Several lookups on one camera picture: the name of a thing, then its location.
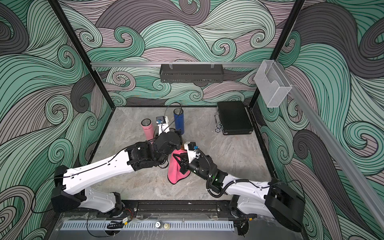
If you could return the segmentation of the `pink microfiber cloth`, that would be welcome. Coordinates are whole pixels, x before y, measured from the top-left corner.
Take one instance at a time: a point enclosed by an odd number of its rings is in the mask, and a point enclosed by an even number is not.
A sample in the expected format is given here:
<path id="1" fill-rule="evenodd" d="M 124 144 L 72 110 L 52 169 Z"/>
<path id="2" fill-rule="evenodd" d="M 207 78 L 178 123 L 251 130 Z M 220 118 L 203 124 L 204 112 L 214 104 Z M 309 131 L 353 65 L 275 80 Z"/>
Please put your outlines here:
<path id="1" fill-rule="evenodd" d="M 190 171 L 187 171 L 185 174 L 180 172 L 180 165 L 177 160 L 173 157 L 173 154 L 182 154 L 186 153 L 185 150 L 174 150 L 171 154 L 170 164 L 168 168 L 168 180 L 172 185 L 177 184 L 179 181 L 186 179 L 190 175 Z"/>

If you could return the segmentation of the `blue thermos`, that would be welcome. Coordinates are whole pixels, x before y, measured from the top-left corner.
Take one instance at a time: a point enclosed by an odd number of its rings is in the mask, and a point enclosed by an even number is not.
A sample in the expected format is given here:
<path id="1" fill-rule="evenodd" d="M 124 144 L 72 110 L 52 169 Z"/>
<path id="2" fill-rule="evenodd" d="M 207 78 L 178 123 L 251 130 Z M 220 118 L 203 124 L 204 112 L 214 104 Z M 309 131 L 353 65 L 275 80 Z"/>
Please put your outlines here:
<path id="1" fill-rule="evenodd" d="M 185 123 L 184 110 L 182 108 L 174 109 L 174 120 L 175 129 L 183 135 L 185 133 Z"/>

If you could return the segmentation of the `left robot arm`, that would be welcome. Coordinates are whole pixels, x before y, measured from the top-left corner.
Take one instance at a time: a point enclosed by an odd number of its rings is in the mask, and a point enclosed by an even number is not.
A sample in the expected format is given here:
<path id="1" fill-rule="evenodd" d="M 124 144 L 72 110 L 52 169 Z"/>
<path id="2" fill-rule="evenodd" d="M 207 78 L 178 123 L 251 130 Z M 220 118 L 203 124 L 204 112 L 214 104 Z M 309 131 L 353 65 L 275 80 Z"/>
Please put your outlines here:
<path id="1" fill-rule="evenodd" d="M 109 178 L 163 165 L 174 150 L 179 150 L 179 132 L 161 133 L 151 141 L 137 142 L 116 155 L 78 168 L 61 165 L 55 169 L 51 203 L 56 213 L 77 208 L 97 210 L 110 217 L 122 214 L 124 205 L 117 192 L 103 193 L 92 188 Z"/>

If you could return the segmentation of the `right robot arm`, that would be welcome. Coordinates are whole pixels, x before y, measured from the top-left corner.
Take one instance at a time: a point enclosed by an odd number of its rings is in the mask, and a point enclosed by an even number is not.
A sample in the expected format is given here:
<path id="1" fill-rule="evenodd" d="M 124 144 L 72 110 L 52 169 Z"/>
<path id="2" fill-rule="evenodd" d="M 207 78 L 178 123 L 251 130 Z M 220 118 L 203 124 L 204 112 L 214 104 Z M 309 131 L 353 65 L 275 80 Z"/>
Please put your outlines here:
<path id="1" fill-rule="evenodd" d="M 198 153 L 192 161 L 186 153 L 172 156 L 181 173 L 189 171 L 206 181 L 206 191 L 213 198 L 223 195 L 234 197 L 234 216 L 262 215 L 275 219 L 291 231 L 300 233 L 303 230 L 305 199 L 286 182 L 278 179 L 255 182 L 237 178 L 219 170 L 212 158 L 203 153 Z"/>

